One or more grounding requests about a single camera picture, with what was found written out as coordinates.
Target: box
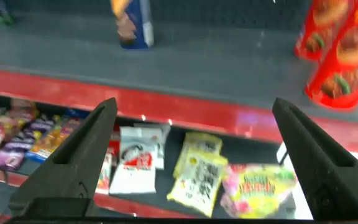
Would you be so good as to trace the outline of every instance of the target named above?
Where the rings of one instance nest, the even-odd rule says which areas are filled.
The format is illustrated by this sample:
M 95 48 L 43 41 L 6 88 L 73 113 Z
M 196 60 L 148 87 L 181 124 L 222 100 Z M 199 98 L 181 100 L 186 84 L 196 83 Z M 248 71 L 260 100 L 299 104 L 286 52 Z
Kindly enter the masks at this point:
M 147 49 L 154 44 L 149 0 L 111 0 L 119 42 L 125 49 Z

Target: yellow snack bag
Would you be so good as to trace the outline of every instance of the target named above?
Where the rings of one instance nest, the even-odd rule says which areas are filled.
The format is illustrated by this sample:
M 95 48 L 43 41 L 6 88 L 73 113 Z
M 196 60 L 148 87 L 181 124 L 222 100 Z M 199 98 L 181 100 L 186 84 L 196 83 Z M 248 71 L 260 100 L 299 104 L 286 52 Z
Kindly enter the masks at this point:
M 226 165 L 225 157 L 189 148 L 168 200 L 211 217 Z
M 178 175 L 180 175 L 189 148 L 212 154 L 219 154 L 222 149 L 222 139 L 219 139 L 212 134 L 196 132 L 186 133 L 179 159 L 175 166 L 175 170 L 173 171 L 174 177 L 178 177 Z
M 295 173 L 278 165 L 229 165 L 224 170 L 221 206 L 235 218 L 266 218 L 296 183 Z

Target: orange packaging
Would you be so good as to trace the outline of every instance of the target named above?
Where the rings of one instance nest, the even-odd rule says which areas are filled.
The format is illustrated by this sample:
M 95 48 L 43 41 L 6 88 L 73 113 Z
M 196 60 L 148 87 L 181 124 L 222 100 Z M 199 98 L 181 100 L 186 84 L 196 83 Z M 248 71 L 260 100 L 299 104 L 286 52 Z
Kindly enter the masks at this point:
M 358 105 L 358 2 L 305 92 L 329 108 L 349 110 Z
M 313 0 L 303 30 L 295 45 L 295 54 L 319 60 L 329 48 L 338 28 L 358 0 Z

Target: shelf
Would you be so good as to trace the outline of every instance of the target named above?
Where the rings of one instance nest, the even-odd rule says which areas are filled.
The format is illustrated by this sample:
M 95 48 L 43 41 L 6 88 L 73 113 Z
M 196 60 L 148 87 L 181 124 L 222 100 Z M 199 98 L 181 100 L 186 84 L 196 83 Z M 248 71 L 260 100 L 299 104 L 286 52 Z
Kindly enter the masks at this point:
M 292 49 L 304 0 L 151 0 L 156 45 L 117 44 L 108 1 L 9 1 L 0 27 L 0 95 L 90 110 L 116 97 L 119 115 L 281 142 L 270 107 L 282 97 L 358 152 L 358 110 L 319 108 L 302 94 L 314 65 Z
M 0 106 L 7 107 L 9 99 L 0 96 Z M 64 108 L 46 104 L 37 104 L 37 108 L 41 113 L 61 114 Z M 118 118 L 116 124 L 120 126 L 130 126 L 135 121 L 133 119 Z M 101 195 L 96 194 L 94 200 L 96 204 L 106 210 L 104 215 L 124 216 L 135 214 L 138 217 L 160 217 L 160 218 L 202 218 L 203 216 L 196 211 L 181 206 L 175 202 L 167 201 L 167 194 L 173 187 L 173 169 L 181 151 L 182 142 L 185 133 L 191 131 L 189 129 L 172 126 L 172 130 L 168 136 L 165 146 L 165 170 L 157 171 L 155 186 L 156 194 L 144 195 Z M 266 142 L 258 142 L 254 140 L 240 139 L 230 136 L 219 135 L 223 140 L 223 148 L 221 154 L 229 159 L 231 163 L 264 163 L 277 164 L 278 145 Z M 10 194 L 13 193 L 15 187 L 20 186 L 31 175 L 40 164 L 34 161 L 25 161 L 17 172 L 8 173 L 8 184 L 4 175 L 0 171 L 0 213 L 6 208 Z M 226 212 L 220 207 L 219 201 L 223 189 L 221 188 L 217 197 L 214 218 L 229 218 Z M 273 218 L 293 218 L 295 203 L 292 197 L 284 203 L 280 211 Z

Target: gray surface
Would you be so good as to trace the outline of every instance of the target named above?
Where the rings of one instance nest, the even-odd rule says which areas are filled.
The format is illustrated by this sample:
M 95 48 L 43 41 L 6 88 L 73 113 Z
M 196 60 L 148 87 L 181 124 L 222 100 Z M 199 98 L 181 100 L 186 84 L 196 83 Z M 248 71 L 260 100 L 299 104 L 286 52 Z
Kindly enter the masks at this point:
M 156 46 L 117 44 L 108 1 L 9 1 L 19 23 L 0 27 L 0 68 L 54 78 L 271 108 L 276 97 L 306 113 L 313 65 L 292 53 L 309 1 L 152 0 Z
M 118 121 L 120 125 L 130 124 L 127 121 Z M 167 145 L 165 146 L 165 170 L 158 170 L 155 180 L 156 194 L 131 194 L 131 195 L 114 195 L 119 197 L 146 205 L 152 205 L 158 208 L 172 210 L 175 212 L 194 215 L 197 217 L 204 217 L 197 211 L 186 208 L 176 202 L 167 201 L 167 194 L 171 191 L 174 183 L 172 177 L 174 166 L 179 157 L 181 151 L 182 142 L 187 130 L 173 128 L 168 136 Z M 276 152 L 278 145 L 269 144 L 264 142 L 233 138 L 228 136 L 220 136 L 223 140 L 222 155 L 229 159 L 232 164 L 244 164 L 244 163 L 268 163 L 276 164 Z M 33 161 L 26 161 L 23 166 L 18 170 L 19 173 L 30 175 L 33 173 L 39 164 Z M 220 198 L 223 194 L 223 188 L 221 187 L 213 213 L 213 218 L 229 218 L 223 208 L 220 206 Z M 280 210 L 272 218 L 293 218 L 295 209 L 295 202 L 293 197 L 290 197 Z

